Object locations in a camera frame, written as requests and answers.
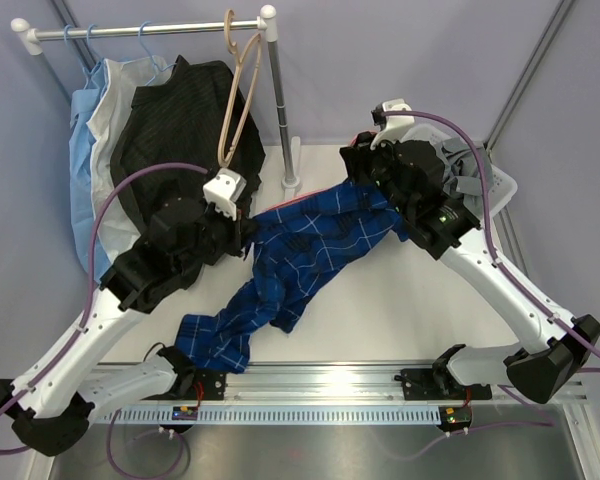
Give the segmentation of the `pink plastic hanger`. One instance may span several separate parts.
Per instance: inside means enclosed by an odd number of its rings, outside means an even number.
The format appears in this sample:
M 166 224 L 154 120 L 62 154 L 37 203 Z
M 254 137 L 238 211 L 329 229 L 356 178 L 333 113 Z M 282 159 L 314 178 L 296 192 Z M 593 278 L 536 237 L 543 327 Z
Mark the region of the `pink plastic hanger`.
M 326 189 L 321 189 L 321 190 L 315 190 L 315 191 L 303 193 L 303 194 L 295 196 L 295 197 L 293 197 L 293 198 L 291 198 L 289 200 L 285 200 L 285 201 L 283 201 L 281 203 L 273 205 L 273 206 L 269 207 L 266 211 L 272 211 L 274 209 L 284 208 L 284 207 L 287 207 L 287 206 L 299 203 L 299 202 L 301 202 L 301 201 L 303 201 L 305 199 L 312 198 L 312 197 L 314 197 L 314 196 L 316 196 L 316 195 L 324 192 L 325 190 Z

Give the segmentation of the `blue plaid shirt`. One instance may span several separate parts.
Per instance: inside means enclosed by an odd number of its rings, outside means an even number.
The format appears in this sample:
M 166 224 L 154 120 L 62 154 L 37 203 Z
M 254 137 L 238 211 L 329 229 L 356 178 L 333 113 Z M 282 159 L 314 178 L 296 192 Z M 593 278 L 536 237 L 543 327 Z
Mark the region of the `blue plaid shirt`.
M 254 218 L 246 245 L 252 277 L 215 315 L 188 314 L 176 347 L 198 368 L 244 372 L 250 339 L 271 325 L 291 333 L 318 291 L 388 234 L 408 234 L 399 213 L 374 186 L 345 181 L 299 203 Z

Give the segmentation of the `grey shirt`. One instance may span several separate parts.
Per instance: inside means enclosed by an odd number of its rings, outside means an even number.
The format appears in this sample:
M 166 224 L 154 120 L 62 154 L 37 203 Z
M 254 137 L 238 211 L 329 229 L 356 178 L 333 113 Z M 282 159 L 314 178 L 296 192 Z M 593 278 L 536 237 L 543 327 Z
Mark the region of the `grey shirt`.
M 481 177 L 472 150 L 461 138 L 450 138 L 434 144 L 444 165 L 443 191 L 464 206 L 477 218 L 483 218 Z

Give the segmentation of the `beige plastic hanger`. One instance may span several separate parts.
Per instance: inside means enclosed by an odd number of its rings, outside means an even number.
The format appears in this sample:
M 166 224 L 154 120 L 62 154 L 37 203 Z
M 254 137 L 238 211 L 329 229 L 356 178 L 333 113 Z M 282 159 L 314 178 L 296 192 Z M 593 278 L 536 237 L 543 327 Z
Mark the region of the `beige plastic hanger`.
M 247 41 L 245 47 L 241 49 L 236 41 L 231 37 L 231 26 L 234 20 L 235 12 L 232 9 L 227 9 L 224 14 L 223 21 L 223 34 L 224 40 L 228 52 L 232 55 L 235 63 L 235 71 L 231 88 L 229 90 L 229 96 L 227 100 L 227 106 L 225 109 L 224 119 L 220 130 L 219 141 L 217 145 L 217 162 L 220 168 L 228 168 L 233 160 L 236 153 L 239 141 L 241 139 L 246 120 L 249 116 L 251 105 L 253 102 L 256 85 L 260 73 L 261 59 L 262 59 L 262 36 L 260 33 L 254 33 Z M 249 90 L 244 98 L 244 104 L 241 111 L 239 120 L 236 123 L 233 137 L 229 141 L 229 133 L 231 130 L 231 122 L 236 106 L 236 100 L 240 93 L 240 81 L 242 74 L 245 71 L 248 60 L 254 54 L 254 67 L 249 85 Z

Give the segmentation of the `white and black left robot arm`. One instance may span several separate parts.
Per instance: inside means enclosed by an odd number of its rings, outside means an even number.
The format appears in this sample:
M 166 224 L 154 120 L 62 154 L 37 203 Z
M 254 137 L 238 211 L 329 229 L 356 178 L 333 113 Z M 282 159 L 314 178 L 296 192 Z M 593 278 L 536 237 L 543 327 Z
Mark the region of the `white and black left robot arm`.
M 194 390 L 196 368 L 173 346 L 100 380 L 87 376 L 163 300 L 190 287 L 202 266 L 241 253 L 253 230 L 247 211 L 240 201 L 184 198 L 152 215 L 51 349 L 19 377 L 0 379 L 0 414 L 11 419 L 23 450 L 57 456 L 104 415 L 146 398 L 182 399 Z

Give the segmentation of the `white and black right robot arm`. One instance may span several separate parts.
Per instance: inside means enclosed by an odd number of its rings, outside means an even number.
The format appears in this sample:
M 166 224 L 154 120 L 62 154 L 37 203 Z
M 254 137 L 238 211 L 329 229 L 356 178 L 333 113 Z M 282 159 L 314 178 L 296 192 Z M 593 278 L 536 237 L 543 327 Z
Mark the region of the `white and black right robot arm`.
M 508 259 L 492 258 L 485 223 L 444 192 L 445 165 L 430 143 L 373 140 L 365 132 L 341 148 L 348 177 L 381 192 L 409 239 L 466 280 L 517 338 L 506 346 L 450 347 L 433 363 L 435 390 L 454 397 L 467 386 L 510 385 L 535 403 L 548 403 L 589 358 L 577 339 L 596 343 L 600 323 L 591 315 L 574 317 Z

